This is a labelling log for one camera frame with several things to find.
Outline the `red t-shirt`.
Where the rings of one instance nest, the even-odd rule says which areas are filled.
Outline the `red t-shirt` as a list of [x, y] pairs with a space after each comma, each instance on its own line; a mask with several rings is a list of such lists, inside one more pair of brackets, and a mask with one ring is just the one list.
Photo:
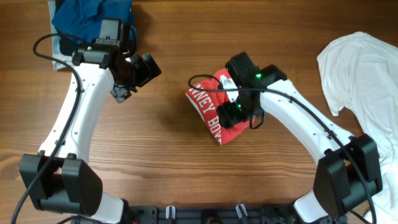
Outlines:
[[185, 95], [220, 145], [232, 141], [249, 127], [248, 121], [240, 122], [231, 129], [225, 129], [220, 125], [220, 119], [216, 109], [218, 106], [229, 101], [227, 93], [211, 93], [190, 88], [186, 91]]

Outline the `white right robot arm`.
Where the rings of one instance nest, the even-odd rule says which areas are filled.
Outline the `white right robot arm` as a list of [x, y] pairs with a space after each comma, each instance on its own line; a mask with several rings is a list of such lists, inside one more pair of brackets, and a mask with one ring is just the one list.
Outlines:
[[246, 52], [225, 65], [219, 90], [227, 102], [217, 108], [220, 125], [231, 129], [239, 123], [270, 114], [307, 149], [317, 165], [312, 190], [292, 204], [292, 223], [338, 219], [382, 190], [379, 154], [367, 134], [355, 137], [309, 103], [287, 75], [275, 65], [259, 68]]

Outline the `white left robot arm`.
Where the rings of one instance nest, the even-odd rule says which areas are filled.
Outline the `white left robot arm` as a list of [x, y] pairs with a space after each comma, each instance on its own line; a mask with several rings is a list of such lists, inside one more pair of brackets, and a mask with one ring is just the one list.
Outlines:
[[130, 47], [131, 25], [104, 19], [99, 36], [82, 42], [68, 69], [70, 86], [51, 133], [36, 154], [24, 154], [19, 172], [35, 209], [91, 223], [137, 223], [126, 200], [103, 190], [89, 165], [90, 144], [108, 96], [118, 103], [160, 75], [150, 54]]

